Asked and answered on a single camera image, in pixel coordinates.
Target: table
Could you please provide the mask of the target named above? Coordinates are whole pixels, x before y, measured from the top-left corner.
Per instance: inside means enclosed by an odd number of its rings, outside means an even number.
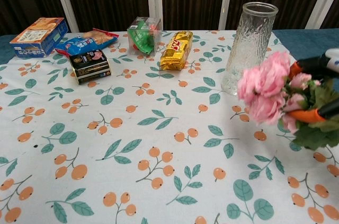
[[[220,88],[235,31],[193,32],[182,71],[129,55],[125,32],[88,84],[56,53],[1,65],[0,223],[336,223],[339,148],[252,122]]]

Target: pink flower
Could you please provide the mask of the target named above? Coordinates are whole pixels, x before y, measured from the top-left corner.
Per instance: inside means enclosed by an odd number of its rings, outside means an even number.
[[[284,114],[282,116],[282,122],[284,124],[285,129],[288,129],[289,131],[291,131],[291,133],[296,133],[298,131],[298,128],[296,126],[296,120],[288,115],[288,114]]]
[[[238,81],[238,98],[249,104],[255,97],[255,86],[259,80],[259,67],[244,69],[243,77]]]
[[[286,52],[275,52],[260,65],[260,80],[256,84],[256,92],[265,97],[280,93],[289,72],[289,55]]]
[[[299,73],[291,80],[290,85],[292,88],[298,88],[305,90],[307,88],[307,82],[312,79],[310,74]]]
[[[281,117],[285,99],[281,94],[271,97],[256,95],[249,107],[250,116],[258,123],[275,124]]]
[[[284,107],[284,111],[285,112],[290,112],[293,110],[297,110],[297,109],[303,109],[302,107],[303,102],[305,101],[305,98],[299,94],[299,93],[295,93],[292,95],[292,97],[290,97],[287,102],[286,102],[286,106]]]

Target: artificial flower bouquet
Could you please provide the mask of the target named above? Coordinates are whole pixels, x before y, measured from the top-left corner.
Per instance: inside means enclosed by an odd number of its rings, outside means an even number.
[[[316,113],[339,98],[339,93],[333,90],[333,80],[313,80],[305,73],[289,75],[289,55],[276,52],[260,66],[244,70],[238,82],[238,98],[244,100],[253,120],[279,123],[296,136],[293,142],[297,145],[312,150],[338,145],[339,115],[311,123],[301,122],[291,115],[296,110]]]

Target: tablecloth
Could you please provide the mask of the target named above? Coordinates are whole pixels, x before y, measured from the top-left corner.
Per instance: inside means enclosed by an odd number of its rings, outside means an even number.
[[[338,223],[339,148],[251,121],[220,87],[235,31],[193,33],[182,71],[170,31],[154,57],[119,32],[88,84],[56,53],[1,65],[0,223]]]

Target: glass vase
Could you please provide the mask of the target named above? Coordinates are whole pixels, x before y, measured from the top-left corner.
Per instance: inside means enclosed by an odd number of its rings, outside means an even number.
[[[277,12],[278,8],[268,3],[250,2],[243,5],[243,12],[221,82],[225,92],[236,95],[237,83],[243,70],[259,65],[265,58]]]

